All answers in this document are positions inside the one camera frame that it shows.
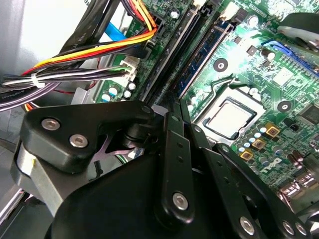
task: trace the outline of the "blue connector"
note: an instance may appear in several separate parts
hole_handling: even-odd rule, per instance
[[[113,24],[109,23],[105,29],[105,33],[111,38],[112,41],[120,41],[126,39],[123,33],[120,32]]]
[[[306,68],[306,70],[310,71],[312,74],[314,74],[315,76],[319,77],[319,73],[314,70],[314,66],[312,66],[307,61],[305,61],[302,58],[300,58],[291,49],[286,47],[281,42],[275,41],[274,39],[270,39],[268,41],[263,42],[261,45],[262,46],[270,46],[270,47],[274,48],[275,50],[278,50],[278,51],[284,53],[285,55],[291,57],[293,60],[295,60],[296,62],[301,64],[304,68]]]

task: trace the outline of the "black capacitor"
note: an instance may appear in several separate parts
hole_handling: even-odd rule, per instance
[[[298,150],[294,150],[293,151],[293,156],[295,157],[295,159],[298,161],[298,162],[302,162],[304,160],[304,157],[301,155],[301,153],[299,153]]]
[[[295,159],[295,157],[292,154],[288,154],[287,155],[287,159],[294,165],[294,166],[298,166],[299,163],[297,162],[297,160]]]

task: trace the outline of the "power connector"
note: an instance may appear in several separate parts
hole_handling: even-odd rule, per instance
[[[133,81],[135,79],[137,74],[136,68],[138,66],[139,61],[139,58],[127,56],[124,60],[120,62],[120,65],[127,66],[130,68],[130,70],[128,71],[129,73],[125,77],[128,81]]]

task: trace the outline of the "motherboard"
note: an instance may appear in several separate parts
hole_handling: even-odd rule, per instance
[[[319,165],[319,54],[291,37],[290,17],[317,13],[319,2],[144,3],[158,26],[144,46],[147,56],[117,56],[114,64],[134,72],[106,81],[97,102],[164,105],[176,95],[212,143],[231,146],[274,191],[292,198],[317,187],[306,161]],[[142,30],[133,20],[126,36]]]

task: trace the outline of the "zip tie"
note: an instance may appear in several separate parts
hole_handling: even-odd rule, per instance
[[[45,86],[45,83],[40,83],[38,81],[38,78],[36,77],[36,73],[31,74],[31,80],[35,86],[38,88],[43,88]]]

